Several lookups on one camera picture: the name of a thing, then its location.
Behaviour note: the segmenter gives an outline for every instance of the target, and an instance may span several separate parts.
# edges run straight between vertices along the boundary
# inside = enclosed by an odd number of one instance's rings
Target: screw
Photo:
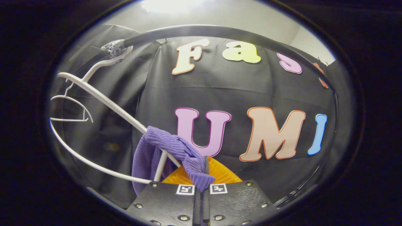
[[[182,220],[182,221],[188,221],[190,218],[188,217],[188,216],[186,216],[186,215],[181,215],[181,216],[179,216],[178,217],[180,220]]]
[[[160,225],[160,223],[157,222],[156,220],[151,220],[151,222],[154,223],[154,224]]]
[[[222,215],[216,215],[216,216],[214,217],[214,220],[223,220],[223,219],[225,219],[225,217],[222,216]]]

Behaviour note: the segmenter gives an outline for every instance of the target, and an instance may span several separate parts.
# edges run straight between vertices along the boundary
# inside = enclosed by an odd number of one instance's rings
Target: purple fabric
[[[148,126],[134,153],[131,175],[147,180],[153,180],[159,159],[160,149],[166,150],[182,162],[187,175],[198,190],[203,192],[215,181],[215,177],[205,174],[205,159],[183,138],[172,135],[164,130]],[[172,161],[168,158],[162,172],[161,181],[173,172]],[[134,191],[139,195],[145,184],[133,182]]]

